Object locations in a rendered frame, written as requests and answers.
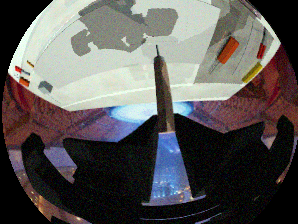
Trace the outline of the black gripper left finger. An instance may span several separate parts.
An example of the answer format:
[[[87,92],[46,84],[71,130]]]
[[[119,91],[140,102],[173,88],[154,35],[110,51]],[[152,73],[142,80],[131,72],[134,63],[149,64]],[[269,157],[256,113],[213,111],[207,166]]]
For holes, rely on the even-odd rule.
[[[141,202],[150,202],[158,143],[158,115],[153,115],[117,143],[63,139],[65,152],[76,167],[125,177]]]

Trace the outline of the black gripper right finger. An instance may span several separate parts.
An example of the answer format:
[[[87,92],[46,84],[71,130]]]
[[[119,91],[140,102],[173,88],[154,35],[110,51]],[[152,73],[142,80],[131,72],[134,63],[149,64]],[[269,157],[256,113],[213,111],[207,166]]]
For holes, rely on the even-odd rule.
[[[205,189],[213,183],[233,152],[262,139],[265,132],[265,121],[221,133],[181,113],[173,115],[176,140],[180,145],[193,198],[205,196]]]

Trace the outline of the yellow flat bar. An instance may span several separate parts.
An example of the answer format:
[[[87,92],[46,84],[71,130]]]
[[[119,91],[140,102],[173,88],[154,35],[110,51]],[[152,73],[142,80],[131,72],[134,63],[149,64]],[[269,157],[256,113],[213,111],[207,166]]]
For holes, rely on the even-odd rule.
[[[249,73],[247,73],[247,75],[245,75],[245,77],[243,77],[242,81],[243,83],[247,84],[247,81],[251,80],[251,77],[255,76],[255,73],[258,73],[258,71],[261,71],[262,69],[262,64],[255,64],[253,68],[251,68],[251,71],[249,71]]]

